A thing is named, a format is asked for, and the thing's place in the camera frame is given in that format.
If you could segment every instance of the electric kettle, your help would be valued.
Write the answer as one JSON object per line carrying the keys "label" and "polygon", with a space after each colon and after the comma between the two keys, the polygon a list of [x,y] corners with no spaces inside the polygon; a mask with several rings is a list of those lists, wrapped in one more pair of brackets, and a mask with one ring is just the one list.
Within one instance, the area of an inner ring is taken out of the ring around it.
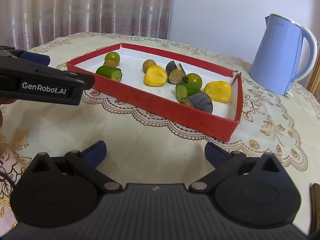
{"label": "electric kettle", "polygon": [[[279,14],[265,18],[267,28],[252,63],[249,75],[262,87],[285,95],[292,82],[305,78],[317,59],[317,40],[314,34],[291,19]],[[310,45],[306,67],[297,73],[303,38]]]}

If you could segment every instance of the kettle handle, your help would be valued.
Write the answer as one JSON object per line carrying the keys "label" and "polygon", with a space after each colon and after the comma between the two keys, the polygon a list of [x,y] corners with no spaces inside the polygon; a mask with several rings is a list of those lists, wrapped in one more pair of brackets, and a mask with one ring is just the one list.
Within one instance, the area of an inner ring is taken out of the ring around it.
{"label": "kettle handle", "polygon": [[299,81],[306,76],[312,71],[313,67],[315,66],[316,60],[317,60],[317,55],[318,55],[318,47],[317,47],[317,39],[314,36],[314,34],[306,27],[301,26],[301,31],[302,35],[304,38],[307,39],[309,42],[310,46],[310,56],[307,65],[305,68],[298,74],[296,74],[292,79],[291,82]]}

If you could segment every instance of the ridged black surface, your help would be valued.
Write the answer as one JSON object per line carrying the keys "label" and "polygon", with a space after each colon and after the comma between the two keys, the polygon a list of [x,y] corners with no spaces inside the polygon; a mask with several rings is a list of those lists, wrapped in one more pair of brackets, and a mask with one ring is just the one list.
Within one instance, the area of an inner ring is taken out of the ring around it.
{"label": "ridged black surface", "polygon": [[184,185],[129,184],[105,195],[89,216],[60,228],[33,228],[20,223],[4,240],[306,240],[293,225],[252,229],[218,213],[206,195]]}

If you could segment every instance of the green cherry tomato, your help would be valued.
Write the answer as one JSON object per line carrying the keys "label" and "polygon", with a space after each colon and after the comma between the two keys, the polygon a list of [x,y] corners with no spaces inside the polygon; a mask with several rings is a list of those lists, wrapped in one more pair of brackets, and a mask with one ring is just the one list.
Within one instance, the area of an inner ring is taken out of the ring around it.
{"label": "green cherry tomato", "polygon": [[188,78],[187,83],[196,86],[197,88],[201,88],[202,87],[202,79],[201,77],[196,74],[196,73],[189,73],[188,75],[186,75],[186,77]]}
{"label": "green cherry tomato", "polygon": [[105,57],[104,61],[111,59],[113,60],[117,65],[119,65],[120,62],[120,55],[116,53],[115,51],[109,52]]}

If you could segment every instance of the finger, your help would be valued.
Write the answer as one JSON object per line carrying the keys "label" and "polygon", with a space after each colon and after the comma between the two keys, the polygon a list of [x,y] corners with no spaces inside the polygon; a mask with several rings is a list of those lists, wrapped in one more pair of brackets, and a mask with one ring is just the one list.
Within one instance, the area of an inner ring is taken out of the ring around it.
{"label": "finger", "polygon": [[5,99],[2,104],[8,105],[8,104],[14,103],[15,101],[17,101],[17,100],[16,99]]}

